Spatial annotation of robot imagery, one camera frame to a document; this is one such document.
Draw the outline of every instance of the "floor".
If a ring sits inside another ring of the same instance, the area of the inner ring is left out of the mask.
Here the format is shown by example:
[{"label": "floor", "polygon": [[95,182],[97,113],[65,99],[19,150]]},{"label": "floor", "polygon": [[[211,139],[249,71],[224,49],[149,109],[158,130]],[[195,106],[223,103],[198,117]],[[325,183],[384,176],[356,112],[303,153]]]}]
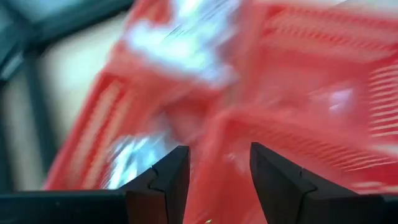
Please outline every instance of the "floor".
[{"label": "floor", "polygon": [[[396,0],[350,2],[384,8],[392,4],[398,6]],[[118,15],[58,42],[40,59],[41,75],[49,96],[46,100],[59,142],[67,138],[96,74],[104,65],[112,44],[120,36],[124,16]],[[35,190],[41,188],[45,175],[40,167],[32,108],[26,89],[24,76],[17,75],[6,87],[1,102],[6,109],[7,138],[10,140],[17,188]]]}]

